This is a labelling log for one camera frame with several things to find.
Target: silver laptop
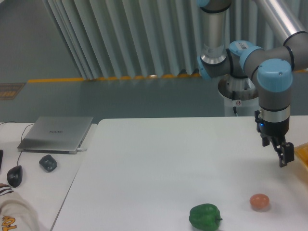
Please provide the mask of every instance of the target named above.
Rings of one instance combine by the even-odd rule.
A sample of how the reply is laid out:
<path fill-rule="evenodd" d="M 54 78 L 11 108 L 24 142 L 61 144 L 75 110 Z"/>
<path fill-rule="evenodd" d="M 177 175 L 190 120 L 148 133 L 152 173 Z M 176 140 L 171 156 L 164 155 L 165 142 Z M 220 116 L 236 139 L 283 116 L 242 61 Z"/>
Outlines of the silver laptop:
<path fill-rule="evenodd" d="M 38 118 L 18 146 L 25 152 L 76 154 L 93 117 Z"/>

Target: mouse cable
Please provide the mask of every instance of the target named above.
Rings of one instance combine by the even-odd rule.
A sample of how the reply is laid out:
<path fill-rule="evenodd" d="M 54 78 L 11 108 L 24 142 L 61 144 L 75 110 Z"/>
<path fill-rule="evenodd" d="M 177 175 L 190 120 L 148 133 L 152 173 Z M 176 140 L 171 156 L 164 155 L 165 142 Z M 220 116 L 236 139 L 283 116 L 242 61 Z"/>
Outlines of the mouse cable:
<path fill-rule="evenodd" d="M 15 121 L 8 121 L 8 122 L 4 122 L 4 123 L 0 123 L 1 124 L 6 124 L 6 123 L 16 123 Z"/>
<path fill-rule="evenodd" d="M 21 142 L 23 141 L 23 135 L 24 135 L 24 133 L 25 133 L 27 127 L 25 127 L 25 130 L 24 130 L 24 132 L 23 132 L 22 135 L 21 135 Z M 18 157 L 18 159 L 17 159 L 17 165 L 16 165 L 16 166 L 18 166 L 18 161 L 19 161 L 19 158 L 20 158 L 20 156 L 21 156 L 21 153 L 23 153 L 23 150 L 20 151 L 19 157 Z"/>

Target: laptop logo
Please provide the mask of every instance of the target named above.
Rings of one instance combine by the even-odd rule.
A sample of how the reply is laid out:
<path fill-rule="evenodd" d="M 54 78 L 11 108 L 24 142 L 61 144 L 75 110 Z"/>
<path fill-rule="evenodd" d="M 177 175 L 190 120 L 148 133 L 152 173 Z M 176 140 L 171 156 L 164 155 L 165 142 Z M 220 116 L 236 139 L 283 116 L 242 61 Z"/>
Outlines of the laptop logo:
<path fill-rule="evenodd" d="M 49 133 L 63 133 L 63 131 L 49 131 Z"/>

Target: orange object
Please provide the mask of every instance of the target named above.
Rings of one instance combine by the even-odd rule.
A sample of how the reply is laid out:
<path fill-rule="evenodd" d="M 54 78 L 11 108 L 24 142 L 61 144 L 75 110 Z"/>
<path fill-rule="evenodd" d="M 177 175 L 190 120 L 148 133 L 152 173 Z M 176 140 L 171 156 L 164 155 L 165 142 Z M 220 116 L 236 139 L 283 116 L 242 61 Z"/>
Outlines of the orange object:
<path fill-rule="evenodd" d="M 268 196 L 266 196 L 265 194 L 255 194 L 252 197 L 250 197 L 250 204 L 252 205 L 252 207 L 257 208 L 257 209 L 262 209 L 267 207 L 270 204 L 270 199 Z"/>
<path fill-rule="evenodd" d="M 308 143 L 294 148 L 295 155 L 300 159 L 302 165 L 308 170 Z"/>

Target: brown egg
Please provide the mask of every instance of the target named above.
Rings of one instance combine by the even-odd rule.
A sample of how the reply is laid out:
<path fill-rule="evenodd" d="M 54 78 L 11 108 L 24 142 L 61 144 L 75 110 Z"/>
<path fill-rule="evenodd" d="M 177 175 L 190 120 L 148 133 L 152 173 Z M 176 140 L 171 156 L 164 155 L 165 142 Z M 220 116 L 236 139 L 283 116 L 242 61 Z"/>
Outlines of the brown egg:
<path fill-rule="evenodd" d="M 257 209 L 262 209 L 267 207 L 270 204 L 270 199 L 268 196 L 258 193 L 250 197 L 250 204 L 252 207 Z"/>

